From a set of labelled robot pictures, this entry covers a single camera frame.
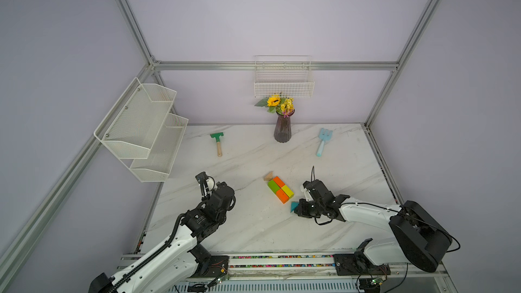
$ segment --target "wooden block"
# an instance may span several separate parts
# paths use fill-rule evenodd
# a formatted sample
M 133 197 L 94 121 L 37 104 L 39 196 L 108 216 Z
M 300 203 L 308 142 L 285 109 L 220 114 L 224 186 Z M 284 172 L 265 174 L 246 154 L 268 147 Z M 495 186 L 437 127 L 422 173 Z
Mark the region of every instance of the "wooden block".
M 282 188 L 283 186 L 286 185 L 286 184 L 285 184 L 284 182 L 282 182 L 282 180 L 281 180 L 279 177 L 277 177 L 277 176 L 273 178 L 273 181 L 275 181 L 275 183 L 276 183 L 277 185 L 279 185 L 280 188 Z
M 266 174 L 266 176 L 264 177 L 264 181 L 271 181 L 271 180 L 273 180 L 273 171 Z
M 282 201 L 283 204 L 287 203 L 288 200 L 290 200 L 288 195 L 286 195 L 286 193 L 282 189 L 279 189 L 277 192 L 275 192 L 275 194 L 277 195 L 277 197 L 279 197 L 280 201 Z
M 275 181 L 271 180 L 268 182 L 268 186 L 273 193 L 277 193 L 280 190 L 280 187 L 275 183 Z
M 288 186 L 284 186 L 281 189 L 285 192 L 286 195 L 288 195 L 289 199 L 295 195 Z

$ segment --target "yellow flower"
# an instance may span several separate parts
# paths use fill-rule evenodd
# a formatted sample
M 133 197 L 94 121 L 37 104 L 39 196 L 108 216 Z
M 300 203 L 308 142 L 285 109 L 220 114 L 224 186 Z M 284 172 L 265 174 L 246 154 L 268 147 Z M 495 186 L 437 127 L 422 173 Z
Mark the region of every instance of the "yellow flower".
M 291 111 L 293 111 L 295 108 L 293 107 L 293 99 L 292 98 L 288 98 L 284 101 L 284 103 L 280 106 L 280 108 L 286 112 L 286 113 L 289 113 Z
M 273 95 L 268 99 L 268 106 L 269 107 L 276 107 L 280 103 L 280 97 L 278 95 Z

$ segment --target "purple glass vase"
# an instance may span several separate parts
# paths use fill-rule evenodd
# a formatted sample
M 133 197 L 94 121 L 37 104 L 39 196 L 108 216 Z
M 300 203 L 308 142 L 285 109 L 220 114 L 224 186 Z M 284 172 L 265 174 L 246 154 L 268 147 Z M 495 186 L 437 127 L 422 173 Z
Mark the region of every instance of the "purple glass vase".
M 287 116 L 278 114 L 277 124 L 275 125 L 275 132 L 273 136 L 278 142 L 287 142 L 291 138 L 291 116 L 295 110 Z

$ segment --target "aluminum frame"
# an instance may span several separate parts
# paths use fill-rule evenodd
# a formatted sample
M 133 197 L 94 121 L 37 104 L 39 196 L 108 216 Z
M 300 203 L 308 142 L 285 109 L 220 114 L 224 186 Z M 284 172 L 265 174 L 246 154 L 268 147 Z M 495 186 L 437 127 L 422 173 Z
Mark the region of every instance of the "aluminum frame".
M 115 0 L 118 7 L 121 10 L 121 14 L 127 23 L 134 40 L 136 41 L 138 48 L 144 60 L 147 62 L 142 68 L 138 75 L 140 81 L 145 81 L 147 77 L 153 75 L 158 84 L 164 86 L 164 82 L 161 78 L 161 70 L 238 70 L 238 71 L 254 71 L 255 62 L 206 62 L 206 61 L 156 61 L 151 54 L 147 42 L 143 36 L 143 33 L 139 27 L 139 24 L 135 18 L 135 15 L 131 9 L 128 0 Z M 387 82 L 382 89 L 377 101 L 375 102 L 373 109 L 371 110 L 364 127 L 367 139 L 374 151 L 374 154 L 382 168 L 382 172 L 387 179 L 391 187 L 391 191 L 395 195 L 395 198 L 401 203 L 403 198 L 398 191 L 398 188 L 392 179 L 389 169 L 383 159 L 383 156 L 374 140 L 373 134 L 371 133 L 370 127 L 373 124 L 378 112 L 382 105 L 386 101 L 390 91 L 394 84 L 398 80 L 403 68 L 406 66 L 407 61 L 411 57 L 414 49 L 416 48 L 420 37 L 423 35 L 427 25 L 433 17 L 433 14 L 438 7 L 441 0 L 429 0 L 422 12 L 420 19 L 418 20 L 413 32 L 411 33 L 406 46 L 404 47 L 400 58 L 397 62 L 312 62 L 311 67 L 314 70 L 388 70 L 391 71 Z M 117 115 L 117 112 L 122 108 L 124 102 L 128 96 L 133 92 L 134 88 L 129 88 L 120 97 L 120 99 L 114 104 L 110 113 L 105 118 L 104 122 L 110 124 Z M 23 267 L 25 262 L 30 257 L 32 251 L 42 238 L 45 230 L 49 227 L 51 222 L 60 211 L 61 207 L 69 197 L 69 194 L 73 191 L 76 181 L 82 174 L 89 161 L 94 157 L 101 143 L 96 140 L 94 136 L 87 141 L 80 153 L 75 157 L 72 163 L 67 168 L 66 172 L 62 175 L 59 181 L 56 183 L 54 188 L 45 198 L 43 203 L 38 207 L 34 215 L 30 218 L 29 222 L 23 227 L 22 231 L 18 234 L 16 239 L 0 258 L 0 293 L 4 292 L 9 288 L 10 284 Z M 160 192 L 163 183 L 159 183 L 156 198 L 150 208 L 149 215 L 145 218 L 145 230 L 147 229 L 150 216 L 154 210 L 157 196 Z M 454 285 L 449 277 L 444 277 L 445 282 L 440 282 L 440 289 L 444 285 L 449 286 L 449 290 L 456 292 Z
M 254 71 L 255 61 L 157 61 L 153 63 L 157 70 L 235 70 Z M 312 70 L 397 70 L 399 66 L 395 61 L 313 61 Z
M 398 77 L 400 77 L 403 68 L 405 68 L 405 66 L 407 65 L 407 62 L 413 54 L 416 45 L 418 44 L 421 36 L 425 32 L 427 25 L 429 25 L 429 22 L 433 19 L 434 12 L 438 8 L 440 2 L 441 0 L 429 0 L 425 5 L 425 8 L 421 13 L 420 19 L 416 23 L 416 26 L 414 27 L 413 32 L 409 36 L 409 40 L 407 41 L 405 47 L 402 50 L 400 58 L 398 59 L 398 68 L 396 69 L 396 71 L 392 71 L 389 75 L 389 78 L 387 79 L 386 84 L 384 85 L 380 95 L 378 96 L 378 99 L 376 100 L 373 109 L 367 117 L 367 120 L 365 122 L 367 127 L 372 126 L 376 116 L 378 115 L 378 112 L 380 112 L 383 103 L 389 96 L 392 88 L 394 87 L 394 84 L 396 84 L 396 81 L 398 80 Z

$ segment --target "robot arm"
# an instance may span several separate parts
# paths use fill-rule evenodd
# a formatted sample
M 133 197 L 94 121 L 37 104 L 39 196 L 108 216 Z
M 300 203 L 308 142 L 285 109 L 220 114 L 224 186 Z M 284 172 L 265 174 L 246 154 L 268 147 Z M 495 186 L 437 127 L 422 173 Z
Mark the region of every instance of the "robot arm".
M 205 172 L 196 179 L 205 188 L 203 201 L 178 216 L 172 234 L 111 278 L 105 273 L 96 277 L 88 293 L 162 292 L 195 272 L 208 270 L 211 255 L 200 243 L 225 223 L 226 212 L 235 205 L 235 192 L 224 182 L 214 184 Z
M 385 263 L 410 262 L 426 272 L 434 272 L 452 244 L 452 237 L 419 204 L 378 205 L 358 201 L 348 195 L 334 196 L 320 180 L 303 184 L 304 196 L 294 212 L 303 218 L 324 215 L 334 219 L 361 222 L 379 227 L 393 237 L 365 240 L 355 252 L 358 271 Z

